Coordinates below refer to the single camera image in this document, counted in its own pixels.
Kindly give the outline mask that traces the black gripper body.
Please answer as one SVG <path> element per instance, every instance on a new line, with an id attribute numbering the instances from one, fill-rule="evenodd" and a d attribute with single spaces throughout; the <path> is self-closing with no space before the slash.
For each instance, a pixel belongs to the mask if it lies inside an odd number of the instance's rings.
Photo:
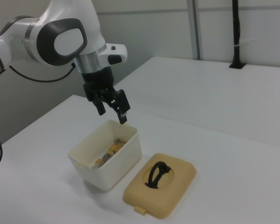
<path id="1" fill-rule="evenodd" d="M 84 79 L 84 91 L 88 101 L 93 101 L 95 94 L 98 93 L 107 101 L 115 100 L 115 89 L 113 87 L 114 76 L 111 67 L 92 73 L 82 73 Z"/>

